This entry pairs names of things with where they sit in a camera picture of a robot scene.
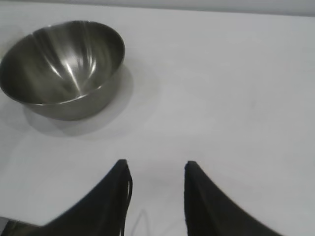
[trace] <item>white surface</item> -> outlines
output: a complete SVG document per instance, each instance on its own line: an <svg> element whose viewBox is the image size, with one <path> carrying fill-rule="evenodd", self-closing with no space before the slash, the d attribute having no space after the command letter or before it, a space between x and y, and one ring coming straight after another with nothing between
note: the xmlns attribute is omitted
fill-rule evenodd
<svg viewBox="0 0 315 236"><path fill-rule="evenodd" d="M0 93L1 216L43 225L126 158L126 235L186 235L184 165L195 160L269 227L314 235L315 19L5 2L0 43L74 19L122 35L120 93L81 122Z"/></svg>
<svg viewBox="0 0 315 236"><path fill-rule="evenodd" d="M35 1L315 16L314 0L35 0Z"/></svg>

